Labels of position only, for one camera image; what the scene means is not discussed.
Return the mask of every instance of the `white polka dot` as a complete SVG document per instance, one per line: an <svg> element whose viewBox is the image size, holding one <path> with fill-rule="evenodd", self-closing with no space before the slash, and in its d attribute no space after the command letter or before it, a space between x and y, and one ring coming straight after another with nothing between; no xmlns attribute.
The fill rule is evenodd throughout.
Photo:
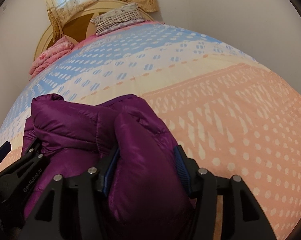
<svg viewBox="0 0 301 240"><path fill-rule="evenodd" d="M229 171L233 171L233 170L235 170L235 164L234 163L229 163L227 165L227 168L228 168Z"/></svg>
<svg viewBox="0 0 301 240"><path fill-rule="evenodd" d="M260 171L255 172L255 175L254 175L255 179L260 179L261 176L262 176L262 173Z"/></svg>
<svg viewBox="0 0 301 240"><path fill-rule="evenodd" d="M249 170L248 170L247 168L243 168L243 169L242 169L242 174L243 174L244 176L246 176L248 173L249 173Z"/></svg>
<svg viewBox="0 0 301 240"><path fill-rule="evenodd" d="M259 188L258 187L255 187L253 189L253 194L254 194L254 196L257 196L259 194Z"/></svg>
<svg viewBox="0 0 301 240"><path fill-rule="evenodd" d="M271 210L270 215L273 216L273 215L275 215L275 214L276 214L276 208L273 208L273 209Z"/></svg>
<svg viewBox="0 0 301 240"><path fill-rule="evenodd" d="M212 163L214 166L219 166L221 164L221 160L219 158L214 158Z"/></svg>
<svg viewBox="0 0 301 240"><path fill-rule="evenodd" d="M265 198L270 198L270 196L271 196L271 191L270 191L270 190L267 190L267 191L265 192Z"/></svg>
<svg viewBox="0 0 301 240"><path fill-rule="evenodd" d="M249 154L248 153L243 153L243 159L248 161L249 160Z"/></svg>
<svg viewBox="0 0 301 240"><path fill-rule="evenodd" d="M249 140L248 139L243 139L243 143L245 146L248 146L249 145Z"/></svg>
<svg viewBox="0 0 301 240"><path fill-rule="evenodd" d="M267 168L271 168L273 166L272 162L271 161L267 161L266 162L266 167Z"/></svg>
<svg viewBox="0 0 301 240"><path fill-rule="evenodd" d="M235 148L233 148L233 147L230 147L230 153L231 153L231 155L236 155L236 149Z"/></svg>

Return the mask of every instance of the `bed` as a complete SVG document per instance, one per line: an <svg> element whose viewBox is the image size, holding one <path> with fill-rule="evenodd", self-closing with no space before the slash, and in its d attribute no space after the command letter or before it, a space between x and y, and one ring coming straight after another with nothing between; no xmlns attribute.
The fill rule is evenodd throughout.
<svg viewBox="0 0 301 240"><path fill-rule="evenodd" d="M0 129L0 145L8 140L12 151L0 170L20 158L32 98L56 93L97 105L135 94L200 166L242 176L277 239L285 239L301 218L301 96L244 52L144 12L149 22L93 35L89 20L122 4L100 1L65 26L76 46L32 79L12 106ZM35 57L52 44L51 34L48 28ZM221 211L222 199L216 228Z"/></svg>

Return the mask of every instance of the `mattress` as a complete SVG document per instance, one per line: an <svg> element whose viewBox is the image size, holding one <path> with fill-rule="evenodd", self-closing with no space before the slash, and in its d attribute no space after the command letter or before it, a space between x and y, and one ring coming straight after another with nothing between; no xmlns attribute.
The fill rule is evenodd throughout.
<svg viewBox="0 0 301 240"><path fill-rule="evenodd" d="M0 145L12 143L0 170L20 158L32 98L50 93L89 105L124 94L144 98L188 157L215 175L243 177L278 239L299 221L301 96L244 52L155 22L92 36L17 98L0 129Z"/></svg>

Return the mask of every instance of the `curved headboard frame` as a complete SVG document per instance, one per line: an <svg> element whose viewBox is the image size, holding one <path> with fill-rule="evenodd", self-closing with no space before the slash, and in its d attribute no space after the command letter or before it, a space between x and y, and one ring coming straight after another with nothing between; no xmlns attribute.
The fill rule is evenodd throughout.
<svg viewBox="0 0 301 240"><path fill-rule="evenodd" d="M86 7L83 11L75 14L68 22L71 22L79 17L85 16L88 14L93 14L91 17L91 19L92 19L100 14L106 13L112 9L119 8L125 4L127 4L127 3L122 2L122 1L117 1L117 0L98 0L96 3L93 3L92 5ZM140 8L139 8L139 10L146 20L154 21L154 19L151 16L149 16L146 12L144 12ZM37 48L36 48L36 51L34 54L34 59L37 58L44 50L47 49L48 45L50 44L50 42L52 40L52 34L53 34L53 28L52 28L52 25L50 25L44 32L43 36L41 37L41 39L37 45ZM89 36L91 36L93 34L95 34L95 25L93 23L89 22L87 31L86 31L86 38L88 38ZM67 36L67 37L75 44L77 44L78 42L81 42L81 41L75 40L73 37L70 37L70 36Z"/></svg>

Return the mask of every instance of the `patterned bed sheet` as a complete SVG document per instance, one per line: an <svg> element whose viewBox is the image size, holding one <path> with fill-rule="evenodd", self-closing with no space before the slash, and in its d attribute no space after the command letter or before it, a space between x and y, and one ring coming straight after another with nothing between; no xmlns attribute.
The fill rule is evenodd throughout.
<svg viewBox="0 0 301 240"><path fill-rule="evenodd" d="M49 93L89 105L124 94L144 98L199 165L244 178L278 239L299 221L301 96L244 52L159 23L90 38L17 98L0 129L0 145L12 143L0 169L20 157L32 98Z"/></svg>

